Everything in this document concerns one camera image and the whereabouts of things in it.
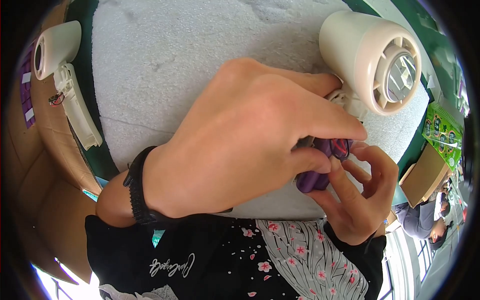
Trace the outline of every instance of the cardboard box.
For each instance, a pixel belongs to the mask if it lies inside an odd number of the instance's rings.
[[[68,3],[64,1],[52,10],[42,31],[64,21]],[[36,122],[29,129],[19,81],[12,87],[2,127],[2,172],[6,174],[2,187],[10,199],[6,205],[12,211],[25,254],[34,265],[52,277],[75,283],[57,258],[89,283],[92,271],[84,222],[87,215],[95,214],[96,204],[82,190],[99,195],[101,186],[84,161],[63,107],[48,104],[48,98],[56,94],[53,75],[43,81],[31,77]]]
[[[427,143],[411,172],[401,179],[401,188],[410,206],[415,207],[428,200],[449,171],[442,157]]]
[[[393,210],[390,211],[387,217],[387,222],[385,223],[385,232],[393,232],[395,229],[400,227],[400,222],[398,221],[396,214]]]

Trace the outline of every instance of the hand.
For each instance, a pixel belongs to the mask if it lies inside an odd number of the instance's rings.
[[[382,227],[390,213],[398,179],[398,166],[377,146],[356,142],[350,152],[358,160],[370,163],[372,175],[351,160],[341,164],[338,159],[331,157],[332,165],[328,178],[340,203],[329,191],[312,191],[307,195],[325,211],[328,222],[341,241],[358,245]],[[348,179],[345,171],[363,184],[362,193]]]
[[[170,217],[216,213],[279,189],[298,173],[329,172],[322,152],[292,148],[308,135],[367,137],[355,117],[323,98],[340,87],[330,74],[226,62],[172,139],[147,157],[147,205]]]

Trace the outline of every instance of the purple battery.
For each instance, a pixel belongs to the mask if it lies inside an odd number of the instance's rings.
[[[348,147],[352,146],[352,144],[353,140],[348,140]],[[332,156],[330,140],[315,138],[313,140],[313,147],[325,153],[327,157]],[[341,158],[340,161],[344,161],[348,158],[348,153],[336,153],[336,156]],[[311,192],[312,190],[324,191],[329,183],[330,181],[328,180],[327,174],[308,171],[300,174],[299,178],[297,179],[297,188],[303,193]]]

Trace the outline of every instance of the white foam sheet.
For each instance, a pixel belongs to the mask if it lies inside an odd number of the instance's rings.
[[[92,66],[105,140],[118,169],[126,170],[145,147],[168,141],[226,60],[248,56],[298,72],[325,70],[318,32],[339,10],[349,8],[341,0],[100,0]],[[368,142],[395,161],[425,111],[428,96],[419,90],[407,107],[413,117],[406,111],[366,117]],[[324,212],[288,183],[226,215],[307,220]]]

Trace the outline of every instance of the black shirt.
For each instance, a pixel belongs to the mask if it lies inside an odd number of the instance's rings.
[[[90,266],[103,299],[372,299],[383,282],[386,237],[338,240],[310,222],[195,215],[169,227],[158,245],[135,224],[85,219]]]

